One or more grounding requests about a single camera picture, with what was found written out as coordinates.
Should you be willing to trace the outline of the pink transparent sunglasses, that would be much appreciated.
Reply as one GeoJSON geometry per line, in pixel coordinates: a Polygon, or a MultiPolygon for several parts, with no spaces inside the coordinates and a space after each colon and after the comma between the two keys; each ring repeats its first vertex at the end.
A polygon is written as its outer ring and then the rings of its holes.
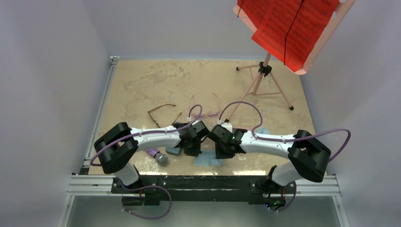
{"type": "Polygon", "coordinates": [[[210,95],[202,96],[200,100],[195,95],[191,96],[190,108],[195,104],[202,105],[202,114],[199,120],[210,119],[218,117],[221,113],[221,105],[216,93],[212,92],[210,95]]]}

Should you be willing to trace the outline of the grey glasses case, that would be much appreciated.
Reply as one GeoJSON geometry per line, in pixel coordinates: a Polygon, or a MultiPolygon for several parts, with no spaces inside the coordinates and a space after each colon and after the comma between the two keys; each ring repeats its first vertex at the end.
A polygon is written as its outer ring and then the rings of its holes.
{"type": "Polygon", "coordinates": [[[180,148],[166,148],[166,153],[170,155],[179,156],[181,154],[180,148]]]}

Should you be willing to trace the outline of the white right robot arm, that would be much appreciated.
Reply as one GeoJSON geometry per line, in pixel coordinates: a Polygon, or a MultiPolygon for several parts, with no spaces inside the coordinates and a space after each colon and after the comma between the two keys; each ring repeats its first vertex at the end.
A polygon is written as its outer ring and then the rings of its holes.
{"type": "Polygon", "coordinates": [[[298,179],[321,183],[331,156],[331,151],[308,131],[284,136],[263,135],[245,129],[229,130],[216,125],[208,134],[215,142],[220,158],[232,158],[237,153],[263,153],[287,158],[289,161],[276,166],[265,180],[270,192],[278,192],[283,186],[298,179]]]}

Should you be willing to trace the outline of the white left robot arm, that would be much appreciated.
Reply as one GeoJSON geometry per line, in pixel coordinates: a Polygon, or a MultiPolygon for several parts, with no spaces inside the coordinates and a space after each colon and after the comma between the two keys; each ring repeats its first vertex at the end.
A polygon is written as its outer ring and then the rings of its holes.
{"type": "Polygon", "coordinates": [[[146,130],[130,128],[126,122],[120,122],[94,142],[94,158],[99,159],[105,174],[115,175],[128,193],[136,193],[141,180],[138,170],[130,163],[135,152],[161,147],[182,148],[186,155],[195,157],[201,153],[201,140],[208,133],[202,121],[146,130]]]}

